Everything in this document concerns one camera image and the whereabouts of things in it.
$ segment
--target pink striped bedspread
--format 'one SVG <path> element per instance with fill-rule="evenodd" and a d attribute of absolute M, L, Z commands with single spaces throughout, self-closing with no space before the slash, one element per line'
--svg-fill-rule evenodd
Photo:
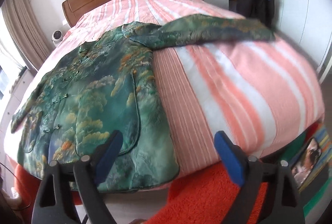
<path fill-rule="evenodd" d="M 22 103 L 68 52 L 132 21 L 163 25 L 191 14 L 242 18 L 202 0 L 112 0 L 85 14 L 43 64 Z M 154 73 L 171 128 L 180 176 L 219 161 L 214 134 L 224 130 L 248 154 L 270 154 L 323 117 L 316 74 L 284 40 L 206 43 L 154 52 Z M 22 127 L 7 131 L 16 160 Z"/>

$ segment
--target white wardrobe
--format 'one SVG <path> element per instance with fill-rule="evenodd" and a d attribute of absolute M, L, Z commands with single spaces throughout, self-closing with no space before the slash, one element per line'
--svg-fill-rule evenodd
<path fill-rule="evenodd" d="M 275 0 L 275 6 L 275 28 L 310 56 L 319 71 L 332 41 L 332 0 Z"/>

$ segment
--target screw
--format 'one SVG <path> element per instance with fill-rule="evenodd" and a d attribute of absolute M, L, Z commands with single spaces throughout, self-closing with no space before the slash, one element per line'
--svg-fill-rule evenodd
<path fill-rule="evenodd" d="M 83 162 L 86 162 L 89 160 L 90 160 L 90 157 L 87 154 L 81 157 L 81 161 L 83 161 Z"/>
<path fill-rule="evenodd" d="M 250 162 L 256 162 L 257 161 L 257 157 L 255 157 L 254 155 L 250 155 L 250 156 L 248 156 L 248 160 Z"/>
<path fill-rule="evenodd" d="M 280 161 L 280 165 L 283 167 L 287 167 L 288 166 L 288 162 L 286 160 L 281 160 Z"/>
<path fill-rule="evenodd" d="M 58 163 L 58 161 L 56 161 L 56 160 L 52 160 L 51 162 L 50 162 L 50 166 L 51 167 L 54 167 L 55 165 L 57 165 L 57 163 Z"/>

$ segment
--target cabinet drawer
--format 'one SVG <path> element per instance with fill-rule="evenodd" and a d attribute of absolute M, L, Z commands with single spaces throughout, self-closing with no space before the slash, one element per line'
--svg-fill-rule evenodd
<path fill-rule="evenodd" d="M 13 117 L 15 111 L 17 110 L 17 108 L 19 107 L 19 105 L 20 105 L 20 101 L 15 96 L 12 95 L 6 106 L 6 109 L 5 109 L 5 112 L 2 116 L 2 118 L 0 118 L 0 120 L 1 120 L 0 121 L 0 130 L 3 133 L 6 133 L 10 120 L 12 119 L 12 117 Z"/>

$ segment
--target green brocade jacket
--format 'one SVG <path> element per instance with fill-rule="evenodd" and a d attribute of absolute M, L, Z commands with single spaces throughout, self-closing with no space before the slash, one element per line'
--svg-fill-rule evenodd
<path fill-rule="evenodd" d="M 47 73 L 14 116 L 18 162 L 42 178 L 49 162 L 92 154 L 113 130 L 122 149 L 100 191 L 146 189 L 179 173 L 152 71 L 152 51 L 215 40 L 274 39 L 260 22 L 192 15 L 164 26 L 132 22 L 85 42 Z"/>

